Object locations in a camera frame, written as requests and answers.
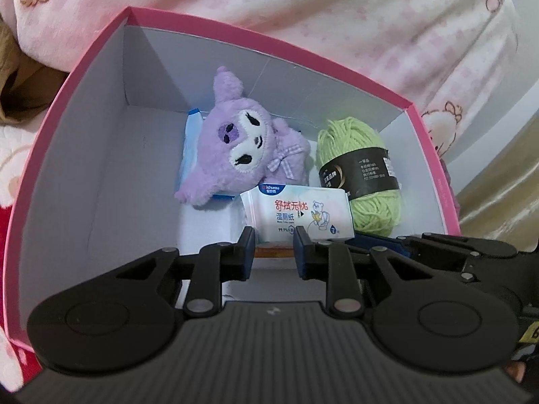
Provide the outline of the white wet wipes pack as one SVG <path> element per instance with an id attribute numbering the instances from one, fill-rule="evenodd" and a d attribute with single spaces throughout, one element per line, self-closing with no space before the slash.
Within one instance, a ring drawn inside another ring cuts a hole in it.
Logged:
<path id="1" fill-rule="evenodd" d="M 340 189 L 263 183 L 240 194 L 247 225 L 262 243 L 291 243 L 302 227 L 312 240 L 348 240 L 354 224 Z"/>

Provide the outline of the purple plush toy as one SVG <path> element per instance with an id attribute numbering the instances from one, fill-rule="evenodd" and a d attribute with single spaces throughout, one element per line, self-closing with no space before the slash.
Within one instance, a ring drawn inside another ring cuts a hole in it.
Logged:
<path id="1" fill-rule="evenodd" d="M 243 83 L 228 68 L 217 69 L 213 90 L 215 105 L 233 105 L 237 127 L 242 130 L 240 141 L 228 156 L 240 193 L 261 183 L 306 185 L 306 160 L 311 147 L 303 134 L 283 118 L 271 117 L 260 103 L 246 97 Z"/>

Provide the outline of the blue white tissue pack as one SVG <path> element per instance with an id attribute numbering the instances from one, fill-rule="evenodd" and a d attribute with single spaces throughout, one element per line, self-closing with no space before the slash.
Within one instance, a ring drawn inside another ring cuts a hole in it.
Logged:
<path id="1" fill-rule="evenodd" d="M 215 105 L 207 116 L 198 109 L 188 113 L 175 193 L 179 202 L 203 206 L 215 195 L 240 194 L 228 162 L 231 149 L 242 137 L 238 124 L 230 102 Z"/>

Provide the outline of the green yarn ball black label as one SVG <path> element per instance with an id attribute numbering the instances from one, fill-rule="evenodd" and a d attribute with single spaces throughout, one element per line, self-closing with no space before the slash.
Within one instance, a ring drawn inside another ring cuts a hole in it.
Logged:
<path id="1" fill-rule="evenodd" d="M 316 165 L 322 186 L 345 192 L 354 229 L 389 236 L 402 198 L 389 151 L 376 130 L 357 118 L 329 121 L 318 133 Z"/>

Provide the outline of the pink cardboard storage box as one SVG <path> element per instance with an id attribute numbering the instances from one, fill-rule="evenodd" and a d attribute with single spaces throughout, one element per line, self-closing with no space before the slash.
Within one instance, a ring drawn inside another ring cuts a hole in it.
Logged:
<path id="1" fill-rule="evenodd" d="M 256 187 L 271 123 L 311 145 L 355 118 L 388 150 L 394 234 L 458 234 L 449 184 L 420 114 L 398 94 L 281 40 L 148 8 L 123 10 L 59 90 L 25 157 L 4 259 L 5 333 L 29 347 L 47 297 L 161 246 L 192 254 L 240 234 L 234 180 Z"/>

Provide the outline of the pink cartoon print blanket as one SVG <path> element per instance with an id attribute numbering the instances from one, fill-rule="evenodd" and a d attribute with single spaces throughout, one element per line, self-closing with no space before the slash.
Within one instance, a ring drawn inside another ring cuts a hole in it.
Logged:
<path id="1" fill-rule="evenodd" d="M 31 59 L 68 73 L 127 6 L 255 31 L 357 71 L 415 103 L 446 154 L 518 49 L 512 0 L 1 0 Z"/>

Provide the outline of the red white cartoon bedsheet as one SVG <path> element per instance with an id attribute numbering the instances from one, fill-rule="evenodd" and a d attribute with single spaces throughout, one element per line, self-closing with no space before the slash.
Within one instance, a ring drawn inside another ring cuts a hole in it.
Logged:
<path id="1" fill-rule="evenodd" d="M 23 125 L 1 126 L 1 267 L 12 207 L 39 127 L 40 118 Z M 1 386 L 7 392 L 20 390 L 39 370 L 36 358 L 7 337 L 1 312 Z"/>

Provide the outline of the brown pillow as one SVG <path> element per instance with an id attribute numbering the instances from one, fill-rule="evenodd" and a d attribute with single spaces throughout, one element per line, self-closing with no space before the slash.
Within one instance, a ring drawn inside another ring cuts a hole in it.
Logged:
<path id="1" fill-rule="evenodd" d="M 11 29 L 1 20 L 0 91 L 1 124 L 18 125 L 47 109 L 68 74 L 27 56 Z"/>

